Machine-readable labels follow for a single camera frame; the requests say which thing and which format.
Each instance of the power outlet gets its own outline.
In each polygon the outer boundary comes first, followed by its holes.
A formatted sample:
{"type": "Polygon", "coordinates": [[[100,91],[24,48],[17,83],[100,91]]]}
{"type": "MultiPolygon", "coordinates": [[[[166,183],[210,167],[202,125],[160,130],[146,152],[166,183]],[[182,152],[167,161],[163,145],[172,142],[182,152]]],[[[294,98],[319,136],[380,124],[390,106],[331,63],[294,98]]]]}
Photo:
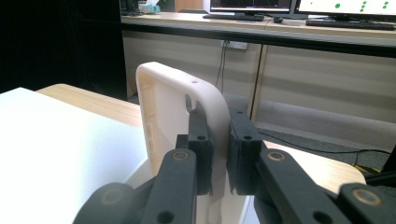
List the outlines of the power outlet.
{"type": "Polygon", "coordinates": [[[233,49],[233,41],[228,41],[228,40],[221,40],[221,42],[220,42],[221,47],[224,46],[224,41],[226,42],[226,45],[225,45],[226,48],[233,49]]]}
{"type": "Polygon", "coordinates": [[[235,49],[247,49],[248,43],[245,42],[233,42],[233,48],[235,49]]]}
{"type": "MultiPolygon", "coordinates": [[[[224,40],[221,40],[220,46],[221,47],[224,46],[224,40]]],[[[248,43],[226,40],[226,48],[229,48],[229,49],[247,49],[248,48],[248,43]]]]}

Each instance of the black cable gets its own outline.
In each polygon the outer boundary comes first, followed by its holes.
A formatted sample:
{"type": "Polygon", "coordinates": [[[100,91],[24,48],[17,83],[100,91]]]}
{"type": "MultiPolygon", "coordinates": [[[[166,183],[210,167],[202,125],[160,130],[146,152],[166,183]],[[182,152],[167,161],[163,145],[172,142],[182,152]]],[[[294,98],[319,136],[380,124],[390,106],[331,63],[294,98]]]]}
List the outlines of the black cable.
{"type": "Polygon", "coordinates": [[[221,93],[224,89],[224,66],[225,66],[225,52],[227,51],[227,47],[224,49],[224,58],[223,58],[223,67],[221,71],[221,93]]]}
{"type": "Polygon", "coordinates": [[[291,143],[291,142],[288,142],[288,141],[286,141],[286,140],[283,140],[283,139],[281,139],[281,138],[272,136],[271,134],[268,134],[268,133],[262,133],[262,132],[259,132],[259,133],[260,133],[260,134],[263,134],[263,135],[266,135],[266,136],[268,136],[268,137],[274,138],[274,139],[276,139],[276,140],[278,140],[278,141],[281,141],[281,142],[290,144],[290,145],[292,145],[292,146],[303,148],[303,149],[308,150],[308,151],[322,152],[322,153],[329,153],[329,154],[351,154],[351,153],[356,153],[356,159],[355,159],[355,162],[353,163],[353,166],[355,166],[355,165],[357,164],[358,159],[359,159],[359,154],[362,153],[362,152],[379,152],[379,153],[384,153],[384,154],[388,154],[388,155],[390,154],[390,153],[387,152],[387,151],[383,151],[383,150],[379,150],[379,149],[359,149],[359,150],[341,151],[341,152],[323,151],[323,150],[317,150],[317,149],[313,149],[313,148],[309,148],[309,147],[302,147],[302,146],[293,144],[293,143],[291,143]]]}
{"type": "Polygon", "coordinates": [[[222,44],[222,50],[221,50],[221,59],[220,59],[220,66],[219,66],[219,71],[218,71],[218,78],[216,79],[216,84],[215,86],[218,86],[219,83],[219,77],[220,77],[220,71],[221,71],[221,89],[220,92],[223,93],[223,87],[224,87],[224,66],[225,66],[225,52],[227,50],[227,45],[230,43],[228,40],[224,40],[222,44]]]}
{"type": "Polygon", "coordinates": [[[219,82],[221,66],[222,66],[222,63],[223,63],[223,55],[224,55],[224,51],[226,49],[226,46],[227,46],[227,40],[224,40],[223,44],[222,44],[222,48],[221,48],[221,59],[220,59],[220,66],[219,66],[219,71],[218,71],[218,79],[216,79],[216,84],[215,84],[216,87],[218,86],[218,82],[219,82]]]}
{"type": "Polygon", "coordinates": [[[269,18],[273,18],[273,17],[281,17],[281,18],[283,18],[283,19],[287,19],[287,20],[295,20],[295,21],[305,21],[305,20],[307,20],[307,19],[305,19],[305,18],[293,18],[293,17],[288,17],[288,14],[285,14],[285,15],[279,15],[279,16],[273,16],[273,15],[270,15],[270,14],[268,14],[268,13],[257,13],[257,14],[255,14],[255,16],[266,16],[266,17],[269,17],[269,18]]]}

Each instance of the computer monitor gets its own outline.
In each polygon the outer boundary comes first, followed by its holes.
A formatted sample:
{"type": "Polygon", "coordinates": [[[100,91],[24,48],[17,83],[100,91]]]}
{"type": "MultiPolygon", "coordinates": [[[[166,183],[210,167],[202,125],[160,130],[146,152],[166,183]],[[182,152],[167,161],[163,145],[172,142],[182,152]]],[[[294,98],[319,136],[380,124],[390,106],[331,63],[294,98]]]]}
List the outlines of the computer monitor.
{"type": "Polygon", "coordinates": [[[326,15],[335,20],[395,21],[395,0],[297,0],[296,13],[326,15]]]}
{"type": "Polygon", "coordinates": [[[289,14],[291,0],[211,0],[211,12],[289,14]]]}

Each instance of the white surface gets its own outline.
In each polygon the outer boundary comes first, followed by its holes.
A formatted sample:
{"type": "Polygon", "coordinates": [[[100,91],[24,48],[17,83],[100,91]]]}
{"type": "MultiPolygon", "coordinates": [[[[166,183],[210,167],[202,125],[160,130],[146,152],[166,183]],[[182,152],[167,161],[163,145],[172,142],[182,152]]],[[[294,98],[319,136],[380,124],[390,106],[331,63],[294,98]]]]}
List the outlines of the white surface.
{"type": "Polygon", "coordinates": [[[243,224],[260,224],[257,217],[256,210],[254,209],[254,196],[247,196],[247,211],[243,224]]]}
{"type": "Polygon", "coordinates": [[[0,223],[72,223],[147,159],[143,130],[45,95],[0,94],[0,223]]]}

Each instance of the wooden table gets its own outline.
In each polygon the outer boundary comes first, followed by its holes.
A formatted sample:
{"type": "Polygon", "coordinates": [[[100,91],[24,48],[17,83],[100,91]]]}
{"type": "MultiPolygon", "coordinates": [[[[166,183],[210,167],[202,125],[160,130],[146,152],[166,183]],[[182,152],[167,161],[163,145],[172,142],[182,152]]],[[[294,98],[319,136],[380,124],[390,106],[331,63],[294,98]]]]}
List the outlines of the wooden table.
{"type": "MultiPolygon", "coordinates": [[[[49,86],[38,92],[110,119],[137,127],[143,126],[139,105],[65,84],[49,86]]],[[[334,193],[338,193],[341,185],[345,183],[365,183],[363,175],[346,163],[271,142],[265,141],[265,145],[289,152],[318,185],[334,193]]]]}
{"type": "Polygon", "coordinates": [[[164,35],[314,49],[395,58],[396,31],[373,31],[306,26],[305,21],[226,21],[203,19],[204,14],[161,12],[138,17],[122,16],[121,29],[164,35]]]}

